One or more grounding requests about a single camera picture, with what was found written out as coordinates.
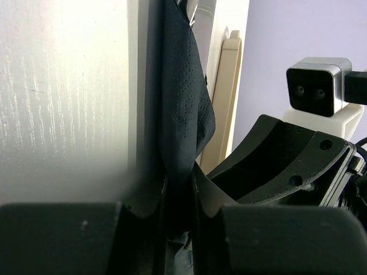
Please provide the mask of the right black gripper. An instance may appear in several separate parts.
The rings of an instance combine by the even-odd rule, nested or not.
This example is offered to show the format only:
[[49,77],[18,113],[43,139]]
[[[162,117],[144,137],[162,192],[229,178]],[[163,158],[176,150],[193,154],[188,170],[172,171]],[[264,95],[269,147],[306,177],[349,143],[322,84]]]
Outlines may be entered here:
[[366,226],[366,138],[333,135],[261,115],[208,178],[246,204],[341,208]]

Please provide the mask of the black paper napkin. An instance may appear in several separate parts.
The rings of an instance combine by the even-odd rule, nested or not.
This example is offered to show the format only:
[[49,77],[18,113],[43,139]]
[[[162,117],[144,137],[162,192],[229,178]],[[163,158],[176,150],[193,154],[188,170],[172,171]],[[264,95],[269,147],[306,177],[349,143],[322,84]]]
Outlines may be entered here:
[[158,145],[165,169],[165,274],[194,274],[196,159],[215,131],[197,41],[176,1],[164,2]]

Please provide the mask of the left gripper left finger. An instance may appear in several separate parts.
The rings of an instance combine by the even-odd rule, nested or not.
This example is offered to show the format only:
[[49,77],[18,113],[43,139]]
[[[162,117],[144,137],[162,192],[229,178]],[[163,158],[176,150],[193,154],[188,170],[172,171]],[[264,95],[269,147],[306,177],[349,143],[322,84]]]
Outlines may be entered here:
[[1,207],[2,274],[164,274],[167,180],[123,202]]

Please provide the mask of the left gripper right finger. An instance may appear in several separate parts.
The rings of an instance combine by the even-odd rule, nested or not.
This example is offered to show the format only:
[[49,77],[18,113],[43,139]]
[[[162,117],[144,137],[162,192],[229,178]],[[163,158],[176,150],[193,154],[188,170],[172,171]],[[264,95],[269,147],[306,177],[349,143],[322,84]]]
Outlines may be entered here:
[[195,166],[195,274],[365,274],[366,231],[332,207],[237,204]]

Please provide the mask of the silver fork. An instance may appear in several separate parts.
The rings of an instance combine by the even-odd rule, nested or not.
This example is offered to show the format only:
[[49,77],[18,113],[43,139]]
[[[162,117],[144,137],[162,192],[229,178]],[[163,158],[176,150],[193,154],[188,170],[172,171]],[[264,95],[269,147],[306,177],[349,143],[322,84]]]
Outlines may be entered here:
[[195,23],[195,14],[198,8],[198,4],[199,0],[187,0],[186,11],[190,27],[192,27]]

